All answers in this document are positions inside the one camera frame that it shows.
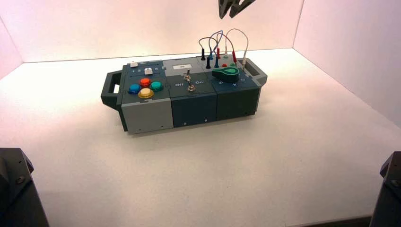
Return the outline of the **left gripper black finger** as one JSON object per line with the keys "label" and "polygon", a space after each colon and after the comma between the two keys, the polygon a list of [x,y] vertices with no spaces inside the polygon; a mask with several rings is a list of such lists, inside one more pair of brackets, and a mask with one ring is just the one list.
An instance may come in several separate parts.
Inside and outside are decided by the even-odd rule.
{"label": "left gripper black finger", "polygon": [[229,16],[231,18],[234,18],[241,11],[250,6],[253,2],[255,2],[255,0],[243,0],[242,2],[240,0],[235,0],[231,5]]}
{"label": "left gripper black finger", "polygon": [[227,14],[228,10],[231,9],[234,4],[234,0],[219,0],[218,1],[218,9],[219,9],[219,17],[223,19]]}

